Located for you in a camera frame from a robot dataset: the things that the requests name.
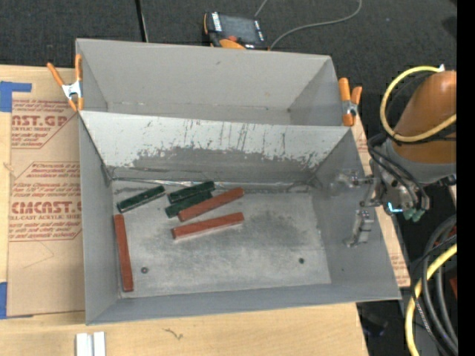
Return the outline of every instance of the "electronic device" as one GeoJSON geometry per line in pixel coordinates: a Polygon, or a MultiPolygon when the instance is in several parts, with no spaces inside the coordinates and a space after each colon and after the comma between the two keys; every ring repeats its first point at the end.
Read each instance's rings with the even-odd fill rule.
{"type": "Polygon", "coordinates": [[[213,47],[268,50],[261,24],[257,19],[230,16],[219,12],[206,12],[203,30],[213,47]]]}

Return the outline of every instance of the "white plastic piece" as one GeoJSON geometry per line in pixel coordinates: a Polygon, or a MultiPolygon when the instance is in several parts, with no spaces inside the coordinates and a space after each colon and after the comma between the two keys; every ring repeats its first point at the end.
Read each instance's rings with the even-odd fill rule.
{"type": "Polygon", "coordinates": [[[105,333],[76,334],[76,356],[105,356],[105,333]]]}

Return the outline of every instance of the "blue tape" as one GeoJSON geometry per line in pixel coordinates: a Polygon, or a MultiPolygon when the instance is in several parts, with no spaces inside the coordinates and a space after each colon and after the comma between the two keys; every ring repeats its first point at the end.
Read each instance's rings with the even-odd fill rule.
{"type": "Polygon", "coordinates": [[[13,92],[31,92],[31,83],[0,82],[0,112],[12,111],[13,92]]]}
{"type": "Polygon", "coordinates": [[[7,319],[7,283],[0,283],[0,319],[7,319]]]}

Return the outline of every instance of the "cardboard sheet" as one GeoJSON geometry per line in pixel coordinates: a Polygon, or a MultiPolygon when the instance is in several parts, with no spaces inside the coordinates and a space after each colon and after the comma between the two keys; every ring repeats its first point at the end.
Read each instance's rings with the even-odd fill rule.
{"type": "MultiPolygon", "coordinates": [[[[66,83],[71,69],[59,69],[66,83]]],[[[7,316],[84,309],[77,115],[46,67],[1,66],[13,92],[7,316]]]]}

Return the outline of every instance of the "wooden table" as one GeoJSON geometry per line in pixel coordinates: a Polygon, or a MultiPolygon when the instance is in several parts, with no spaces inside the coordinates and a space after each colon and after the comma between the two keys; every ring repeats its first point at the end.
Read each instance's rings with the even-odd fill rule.
{"type": "MultiPolygon", "coordinates": [[[[38,73],[44,75],[45,67],[0,65],[0,80],[6,75],[11,80],[31,79],[38,73]]],[[[4,218],[10,192],[10,123],[11,115],[0,113],[0,282],[7,279],[8,227],[4,218]]],[[[359,118],[353,134],[368,169],[366,137],[359,118]]],[[[392,220],[382,208],[377,209],[377,217],[398,283],[407,286],[407,269],[392,220]]],[[[84,322],[83,311],[0,320],[0,353],[74,355],[76,334],[105,332],[107,355],[368,355],[354,303],[98,326],[84,322]]]]}

